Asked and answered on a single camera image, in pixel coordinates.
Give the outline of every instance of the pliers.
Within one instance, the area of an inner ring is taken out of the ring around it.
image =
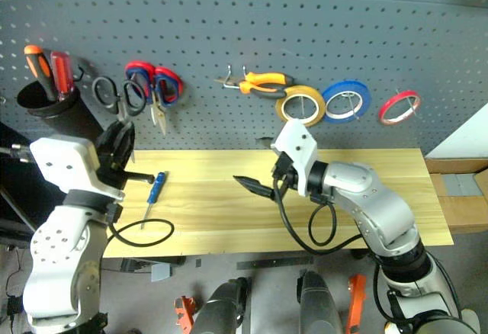
[[[294,79],[280,72],[254,73],[246,72],[246,67],[242,67],[244,79],[237,83],[229,83],[232,75],[232,67],[227,65],[227,77],[222,80],[224,88],[238,88],[243,94],[254,94],[261,98],[280,99],[287,96],[285,89],[294,83]]]

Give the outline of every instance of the scissors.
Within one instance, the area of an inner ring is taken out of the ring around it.
[[[135,117],[144,110],[146,97],[143,88],[135,81],[125,80],[123,87],[124,90],[118,92],[115,82],[107,76],[97,77],[91,84],[91,90],[97,102],[109,113],[116,114],[120,122],[126,124],[129,122],[129,117]],[[130,91],[137,98],[130,96]]]
[[[152,123],[159,125],[163,135],[166,135],[165,109],[178,101],[183,92],[182,80],[170,69],[143,61],[129,62],[125,66],[125,73],[129,80],[143,88],[151,109]]]

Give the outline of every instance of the pegboard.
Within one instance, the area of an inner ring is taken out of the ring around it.
[[[31,139],[50,134],[15,100],[32,81],[31,43],[86,70],[79,88],[104,127],[115,117],[92,98],[94,76],[121,85],[136,59],[176,71],[185,95],[167,113],[169,134],[147,109],[134,118],[138,149],[254,149],[276,136],[274,101],[214,81],[229,63],[236,75],[242,65],[280,71],[320,91],[366,84],[373,101],[360,120],[310,128],[321,148],[427,153],[488,101],[487,14],[487,0],[0,0],[0,120]],[[408,88],[422,96],[419,116],[381,125],[379,107]]]

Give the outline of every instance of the wooden table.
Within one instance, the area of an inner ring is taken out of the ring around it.
[[[245,175],[271,186],[271,168],[276,159],[271,150],[136,151],[136,164],[130,162],[128,170],[149,174],[170,171],[150,217],[170,220],[176,230],[170,239],[150,248],[134,248],[114,239],[104,256],[301,250],[284,228],[276,204],[250,193],[233,179],[233,175]],[[419,149],[323,149],[319,159],[370,164],[383,183],[412,208],[424,244],[453,243]],[[117,228],[142,219],[150,188],[140,181],[127,183]],[[307,221],[316,205],[295,191],[287,193],[284,203],[292,225],[310,243]],[[344,211],[338,209],[337,217],[339,225],[331,246],[358,232],[353,219]],[[319,213],[314,226],[317,238],[328,236],[328,212]],[[149,242],[161,238],[168,230],[162,224],[147,223],[143,230],[135,226],[123,236]],[[364,248],[365,244],[357,240],[349,247]]]

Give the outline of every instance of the orange screwdriver handle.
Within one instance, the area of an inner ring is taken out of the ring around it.
[[[255,85],[261,84],[280,84],[280,85],[293,85],[294,79],[284,73],[280,72],[265,72],[254,73],[248,72],[246,74],[246,81]]]
[[[56,85],[54,85],[53,71],[51,71],[44,56],[43,49],[38,46],[26,46],[24,54],[32,74],[44,88],[47,98],[50,101],[56,101],[58,96]]]
[[[286,92],[281,86],[275,86],[272,88],[265,88],[262,86],[257,86],[249,81],[242,81],[239,83],[239,90],[243,94],[251,94],[259,96],[260,98],[268,99],[281,99],[287,96]]]

